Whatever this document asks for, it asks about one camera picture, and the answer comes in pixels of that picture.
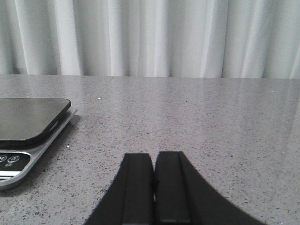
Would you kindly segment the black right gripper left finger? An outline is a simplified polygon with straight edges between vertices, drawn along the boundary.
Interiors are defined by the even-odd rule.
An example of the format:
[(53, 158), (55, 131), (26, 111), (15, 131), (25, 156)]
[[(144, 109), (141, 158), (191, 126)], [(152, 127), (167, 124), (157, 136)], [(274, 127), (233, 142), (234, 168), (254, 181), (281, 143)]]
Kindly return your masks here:
[(154, 172), (147, 153), (126, 153), (86, 225), (153, 225)]

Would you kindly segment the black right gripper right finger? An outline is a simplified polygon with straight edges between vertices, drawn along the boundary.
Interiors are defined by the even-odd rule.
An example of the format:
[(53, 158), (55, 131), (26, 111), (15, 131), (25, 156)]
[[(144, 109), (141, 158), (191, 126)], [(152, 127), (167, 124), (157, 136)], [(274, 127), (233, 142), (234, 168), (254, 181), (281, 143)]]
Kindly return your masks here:
[(157, 225), (260, 225), (218, 193), (181, 151), (162, 151), (155, 166)]

